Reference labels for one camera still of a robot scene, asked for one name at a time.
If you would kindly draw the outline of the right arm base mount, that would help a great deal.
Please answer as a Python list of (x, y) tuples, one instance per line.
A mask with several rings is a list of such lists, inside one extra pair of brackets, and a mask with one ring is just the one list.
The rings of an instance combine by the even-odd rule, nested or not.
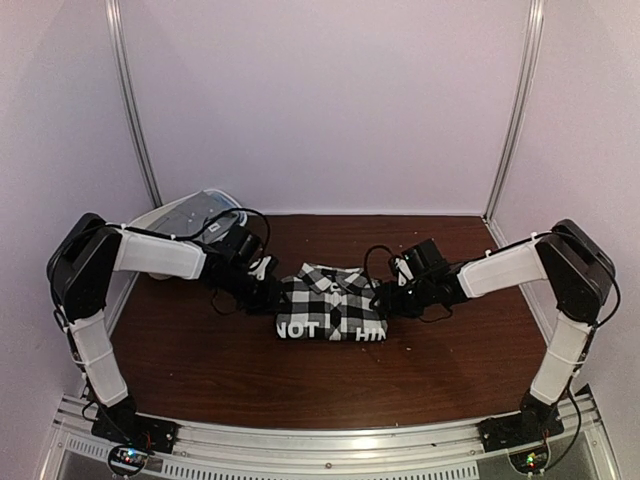
[(540, 423), (534, 414), (515, 413), (490, 417), (478, 424), (478, 432), (486, 453), (540, 443), (564, 432), (557, 415)]

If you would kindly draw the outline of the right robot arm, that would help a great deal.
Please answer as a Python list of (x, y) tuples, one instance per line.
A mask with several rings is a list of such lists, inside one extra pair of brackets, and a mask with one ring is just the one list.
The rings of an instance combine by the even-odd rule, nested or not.
[(555, 296), (557, 320), (541, 366), (524, 395), (512, 430), (535, 440), (586, 360), (605, 324), (600, 312), (619, 290), (609, 256), (572, 220), (471, 260), (447, 261), (428, 239), (389, 261), (394, 278), (374, 287), (372, 305), (384, 318), (418, 318), (425, 309), (453, 306), (486, 294), (546, 281)]

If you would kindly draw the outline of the black white plaid shirt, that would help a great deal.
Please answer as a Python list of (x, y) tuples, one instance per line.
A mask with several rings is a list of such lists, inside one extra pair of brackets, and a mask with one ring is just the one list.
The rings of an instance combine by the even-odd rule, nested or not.
[(384, 341), (388, 323), (375, 309), (379, 285), (362, 268), (305, 263), (282, 279), (276, 333), (291, 340)]

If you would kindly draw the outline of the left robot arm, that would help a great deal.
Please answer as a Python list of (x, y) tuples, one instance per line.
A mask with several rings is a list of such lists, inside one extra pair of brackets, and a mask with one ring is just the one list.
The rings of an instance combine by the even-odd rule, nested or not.
[(278, 264), (268, 242), (242, 225), (205, 242), (202, 230), (187, 235), (154, 232), (83, 215), (50, 258), (46, 276), (54, 315), (74, 362), (96, 403), (108, 409), (106, 429), (123, 444), (144, 433), (138, 415), (120, 405), (129, 396), (105, 324), (107, 294), (116, 272), (137, 272), (198, 281), (232, 296), (249, 314), (276, 312), (284, 300), (273, 272)]

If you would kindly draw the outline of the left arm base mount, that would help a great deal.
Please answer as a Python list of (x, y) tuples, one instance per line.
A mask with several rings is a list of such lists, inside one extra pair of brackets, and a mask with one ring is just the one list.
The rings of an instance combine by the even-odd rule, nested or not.
[(99, 438), (156, 453), (171, 454), (177, 438), (178, 424), (134, 414), (115, 419), (99, 414), (91, 433)]

